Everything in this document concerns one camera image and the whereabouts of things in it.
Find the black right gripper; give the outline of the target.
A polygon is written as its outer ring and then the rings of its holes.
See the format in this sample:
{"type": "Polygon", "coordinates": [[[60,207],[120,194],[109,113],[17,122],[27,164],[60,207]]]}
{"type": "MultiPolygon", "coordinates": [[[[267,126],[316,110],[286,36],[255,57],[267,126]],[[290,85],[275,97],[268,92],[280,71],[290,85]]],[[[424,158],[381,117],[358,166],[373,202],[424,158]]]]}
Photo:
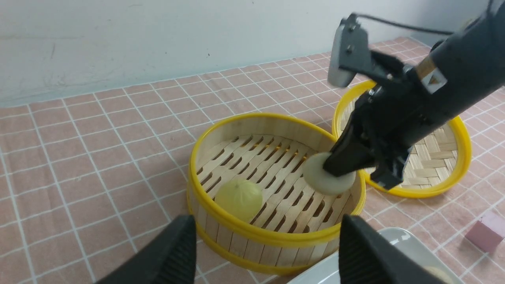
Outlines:
{"type": "Polygon", "coordinates": [[[351,119],[323,169],[333,176],[372,168],[370,179],[389,191],[404,182],[408,149],[447,119],[415,68],[395,56],[367,51],[349,56],[349,70],[375,81],[355,103],[351,119]]]}

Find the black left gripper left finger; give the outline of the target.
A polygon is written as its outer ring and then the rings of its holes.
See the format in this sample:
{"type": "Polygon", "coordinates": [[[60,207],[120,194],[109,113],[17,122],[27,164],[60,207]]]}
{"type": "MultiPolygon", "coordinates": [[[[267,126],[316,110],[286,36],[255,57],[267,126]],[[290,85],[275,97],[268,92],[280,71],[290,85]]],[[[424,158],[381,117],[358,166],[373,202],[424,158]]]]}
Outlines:
{"type": "Polygon", "coordinates": [[[98,284],[193,284],[196,221],[177,216],[157,237],[98,284]]]}

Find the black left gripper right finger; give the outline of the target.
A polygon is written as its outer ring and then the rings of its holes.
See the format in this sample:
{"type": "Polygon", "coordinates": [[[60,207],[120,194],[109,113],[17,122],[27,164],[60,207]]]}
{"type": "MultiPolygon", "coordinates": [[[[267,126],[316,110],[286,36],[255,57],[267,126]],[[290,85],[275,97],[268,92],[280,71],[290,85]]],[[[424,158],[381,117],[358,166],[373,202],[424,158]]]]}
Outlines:
{"type": "Polygon", "coordinates": [[[344,215],[341,222],[339,275],[342,284],[444,283],[357,215],[344,215]]]}

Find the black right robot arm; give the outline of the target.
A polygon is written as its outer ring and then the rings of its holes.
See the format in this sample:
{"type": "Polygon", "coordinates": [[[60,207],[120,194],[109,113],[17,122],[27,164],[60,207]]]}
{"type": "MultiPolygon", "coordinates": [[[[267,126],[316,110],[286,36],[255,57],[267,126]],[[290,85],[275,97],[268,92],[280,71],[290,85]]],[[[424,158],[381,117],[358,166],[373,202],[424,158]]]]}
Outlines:
{"type": "Polygon", "coordinates": [[[504,1],[490,0],[416,66],[370,50],[358,17],[342,19],[335,32],[327,81],[345,88],[361,74],[375,86],[355,102],[323,169],[339,177],[374,167],[371,179],[391,189],[417,142],[504,85],[504,1]]]}

